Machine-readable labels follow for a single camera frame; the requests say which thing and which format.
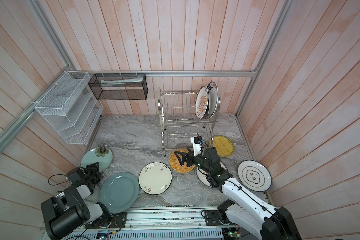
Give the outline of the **large teal plate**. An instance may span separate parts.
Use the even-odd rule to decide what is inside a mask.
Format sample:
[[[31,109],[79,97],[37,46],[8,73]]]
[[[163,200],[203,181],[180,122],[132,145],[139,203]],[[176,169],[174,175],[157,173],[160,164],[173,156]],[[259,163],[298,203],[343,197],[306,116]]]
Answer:
[[[128,210],[139,196],[138,179],[131,173],[117,173],[109,177],[102,185],[99,202],[104,204],[111,214]]]

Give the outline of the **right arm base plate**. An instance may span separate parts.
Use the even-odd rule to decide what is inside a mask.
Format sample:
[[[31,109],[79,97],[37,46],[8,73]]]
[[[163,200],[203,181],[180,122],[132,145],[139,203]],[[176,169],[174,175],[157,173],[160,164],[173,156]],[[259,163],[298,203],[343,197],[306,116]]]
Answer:
[[[205,219],[207,226],[225,226],[230,224],[225,213],[220,210],[203,210],[201,216]]]

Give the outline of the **small orange sunburst plate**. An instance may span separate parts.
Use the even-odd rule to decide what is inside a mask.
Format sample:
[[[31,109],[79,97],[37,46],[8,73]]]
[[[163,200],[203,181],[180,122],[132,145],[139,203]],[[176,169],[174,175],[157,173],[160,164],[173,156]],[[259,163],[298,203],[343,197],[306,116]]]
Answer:
[[[209,91],[208,88],[203,86],[200,88],[196,103],[195,103],[195,114],[198,119],[203,119],[207,116],[209,108]]]

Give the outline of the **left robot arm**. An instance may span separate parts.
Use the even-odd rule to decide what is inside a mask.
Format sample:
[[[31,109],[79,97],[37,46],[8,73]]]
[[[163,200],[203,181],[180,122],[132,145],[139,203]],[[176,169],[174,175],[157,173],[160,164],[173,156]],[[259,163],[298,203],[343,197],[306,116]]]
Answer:
[[[85,168],[74,168],[67,173],[71,185],[61,193],[41,203],[48,237],[60,240],[79,227],[109,228],[112,214],[102,203],[88,206],[85,199],[100,183],[100,166],[94,163]]]

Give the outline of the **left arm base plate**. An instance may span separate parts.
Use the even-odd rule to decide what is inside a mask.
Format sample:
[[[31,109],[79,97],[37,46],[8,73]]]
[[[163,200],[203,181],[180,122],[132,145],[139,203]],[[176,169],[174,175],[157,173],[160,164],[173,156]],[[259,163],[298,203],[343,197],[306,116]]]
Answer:
[[[110,225],[108,229],[123,229],[126,225],[127,212],[121,212],[118,214],[111,214]]]

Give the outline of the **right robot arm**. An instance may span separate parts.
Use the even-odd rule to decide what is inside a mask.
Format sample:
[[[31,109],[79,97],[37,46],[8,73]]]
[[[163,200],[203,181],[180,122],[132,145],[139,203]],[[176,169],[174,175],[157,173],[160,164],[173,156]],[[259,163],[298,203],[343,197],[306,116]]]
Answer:
[[[299,240],[298,228],[291,213],[284,207],[276,208],[247,190],[226,169],[215,148],[196,154],[192,150],[174,152],[180,165],[196,166],[207,173],[210,185],[229,199],[219,205],[219,222],[233,223],[259,240]]]

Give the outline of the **light green flower plate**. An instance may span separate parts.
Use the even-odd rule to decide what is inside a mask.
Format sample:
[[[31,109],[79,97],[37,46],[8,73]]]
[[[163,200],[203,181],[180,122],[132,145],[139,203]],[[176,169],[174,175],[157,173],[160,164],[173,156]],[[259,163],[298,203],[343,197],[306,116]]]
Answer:
[[[98,163],[99,171],[103,172],[110,166],[112,160],[113,153],[111,150],[105,145],[100,145],[84,155],[81,161],[81,167],[86,168],[88,165]]]

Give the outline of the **white plate green lettered rim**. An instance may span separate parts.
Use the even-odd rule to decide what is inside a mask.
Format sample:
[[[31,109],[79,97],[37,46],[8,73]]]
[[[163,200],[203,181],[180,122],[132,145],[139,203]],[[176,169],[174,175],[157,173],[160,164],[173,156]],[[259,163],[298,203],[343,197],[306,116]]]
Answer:
[[[208,91],[210,91],[211,93],[211,110],[209,111],[209,118],[211,118],[215,112],[217,111],[218,105],[219,105],[219,90],[218,90],[218,86],[215,82],[210,82],[207,85],[207,89]]]

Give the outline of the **black round plate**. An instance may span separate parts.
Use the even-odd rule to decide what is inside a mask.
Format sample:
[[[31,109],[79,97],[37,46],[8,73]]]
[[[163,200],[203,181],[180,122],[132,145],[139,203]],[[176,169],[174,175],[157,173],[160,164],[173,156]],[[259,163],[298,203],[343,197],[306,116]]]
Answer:
[[[211,101],[212,101],[212,98],[211,98],[211,93],[210,91],[208,91],[208,106],[207,106],[207,110],[206,110],[206,119],[209,118],[209,111],[211,110]]]

